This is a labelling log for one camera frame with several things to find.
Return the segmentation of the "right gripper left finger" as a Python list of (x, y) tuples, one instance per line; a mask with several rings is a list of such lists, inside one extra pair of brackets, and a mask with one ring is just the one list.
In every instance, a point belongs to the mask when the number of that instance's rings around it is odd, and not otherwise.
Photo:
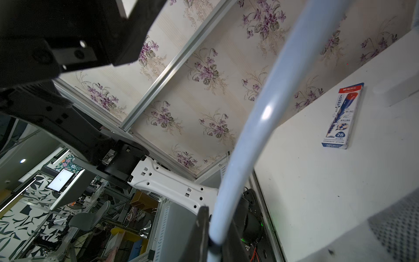
[(208, 253), (209, 207), (199, 209), (194, 228), (188, 241), (188, 261), (206, 262)]

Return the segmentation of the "black white checkered scarf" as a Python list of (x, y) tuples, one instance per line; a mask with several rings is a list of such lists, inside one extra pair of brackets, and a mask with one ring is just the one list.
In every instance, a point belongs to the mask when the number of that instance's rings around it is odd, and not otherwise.
[(419, 189), (302, 262), (417, 262), (419, 260)]

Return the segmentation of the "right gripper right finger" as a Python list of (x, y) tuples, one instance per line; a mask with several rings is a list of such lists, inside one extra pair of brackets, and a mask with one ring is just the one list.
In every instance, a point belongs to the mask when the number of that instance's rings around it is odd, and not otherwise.
[(236, 226), (231, 223), (225, 242), (222, 245), (222, 262), (249, 262)]

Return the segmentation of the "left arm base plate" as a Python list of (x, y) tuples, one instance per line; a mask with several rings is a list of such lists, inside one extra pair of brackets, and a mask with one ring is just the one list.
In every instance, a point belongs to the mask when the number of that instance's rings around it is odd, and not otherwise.
[(253, 189), (246, 188), (234, 215), (245, 262), (275, 262), (276, 257)]

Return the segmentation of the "light blue plastic hanger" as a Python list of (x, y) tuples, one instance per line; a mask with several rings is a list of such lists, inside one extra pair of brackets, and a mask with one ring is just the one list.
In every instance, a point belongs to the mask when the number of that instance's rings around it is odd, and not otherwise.
[(221, 260), (221, 247), (256, 161), (291, 97), (350, 5), (351, 1), (308, 1), (294, 24), (244, 125), (220, 184), (209, 224), (208, 262)]

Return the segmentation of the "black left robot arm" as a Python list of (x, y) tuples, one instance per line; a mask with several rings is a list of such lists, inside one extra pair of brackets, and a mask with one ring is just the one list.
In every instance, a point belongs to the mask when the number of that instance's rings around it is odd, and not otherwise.
[(47, 132), (67, 146), (76, 164), (122, 187), (157, 193), (192, 213), (212, 215), (218, 191), (175, 174), (150, 148), (103, 122), (113, 109), (103, 87), (78, 94), (61, 75), (122, 66), (140, 56), (140, 43), (164, 1), (2, 1), (1, 113)]

